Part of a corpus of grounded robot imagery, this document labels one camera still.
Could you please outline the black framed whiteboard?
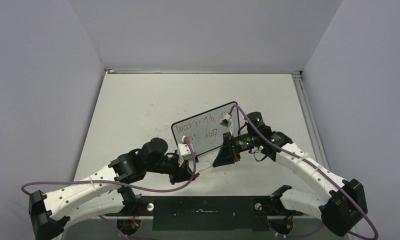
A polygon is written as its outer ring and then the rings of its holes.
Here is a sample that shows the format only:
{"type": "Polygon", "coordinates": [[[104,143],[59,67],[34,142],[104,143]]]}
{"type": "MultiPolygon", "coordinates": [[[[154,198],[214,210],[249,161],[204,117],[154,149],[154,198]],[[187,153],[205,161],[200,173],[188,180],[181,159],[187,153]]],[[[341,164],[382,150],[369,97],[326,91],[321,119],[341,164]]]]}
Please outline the black framed whiteboard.
{"type": "Polygon", "coordinates": [[[236,101],[231,101],[173,123],[171,131],[174,139],[180,142],[184,136],[187,137],[197,155],[220,148],[223,134],[230,131],[227,126],[220,125],[221,118],[231,112],[235,135],[240,128],[239,112],[236,108],[231,109],[236,104],[236,101]]]}

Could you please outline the white whiteboard marker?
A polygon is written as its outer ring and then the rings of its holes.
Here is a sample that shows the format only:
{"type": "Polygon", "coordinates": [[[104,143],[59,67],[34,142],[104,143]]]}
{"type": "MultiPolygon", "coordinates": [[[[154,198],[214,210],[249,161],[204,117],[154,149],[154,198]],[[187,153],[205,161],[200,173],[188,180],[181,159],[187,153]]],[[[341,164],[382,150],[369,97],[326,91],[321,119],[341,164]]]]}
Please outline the white whiteboard marker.
{"type": "Polygon", "coordinates": [[[212,168],[212,167],[213,167],[213,165],[208,165],[207,167],[205,167],[205,168],[199,170],[198,172],[199,172],[199,173],[200,173],[200,172],[203,172],[203,171],[208,170],[208,169],[210,169],[210,168],[212,168]]]}

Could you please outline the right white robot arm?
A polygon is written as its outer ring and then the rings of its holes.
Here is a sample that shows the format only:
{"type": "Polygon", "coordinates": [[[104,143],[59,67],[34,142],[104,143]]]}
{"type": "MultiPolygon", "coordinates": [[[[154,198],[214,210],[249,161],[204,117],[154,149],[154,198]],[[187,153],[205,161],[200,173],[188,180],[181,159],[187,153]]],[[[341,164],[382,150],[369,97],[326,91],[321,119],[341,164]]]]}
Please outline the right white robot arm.
{"type": "Polygon", "coordinates": [[[346,180],[320,165],[291,138],[267,126],[260,112],[248,113],[244,127],[245,134],[223,134],[214,168],[234,164],[241,159],[242,152],[257,149],[314,190],[306,193],[283,185],[271,195],[270,205],[275,213],[300,212],[315,217],[340,237],[350,233],[368,213],[365,190],[358,180],[346,180]]]}

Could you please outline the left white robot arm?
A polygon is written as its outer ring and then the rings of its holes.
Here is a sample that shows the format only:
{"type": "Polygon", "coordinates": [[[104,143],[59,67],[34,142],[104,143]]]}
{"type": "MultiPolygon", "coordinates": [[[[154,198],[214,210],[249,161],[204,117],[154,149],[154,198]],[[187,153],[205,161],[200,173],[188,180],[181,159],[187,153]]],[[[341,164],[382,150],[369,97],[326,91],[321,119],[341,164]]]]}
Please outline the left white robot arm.
{"type": "Polygon", "coordinates": [[[73,224],[96,216],[122,212],[132,215],[137,210],[133,189],[155,192],[147,187],[134,186],[146,173],[169,175],[171,184],[184,184],[168,189],[175,192],[196,178],[184,158],[196,158],[193,145],[185,136],[176,152],[168,152],[167,142],[152,138],[141,148],[118,156],[92,175],[72,182],[60,182],[58,190],[29,194],[28,213],[37,240],[52,240],[73,224]]]}

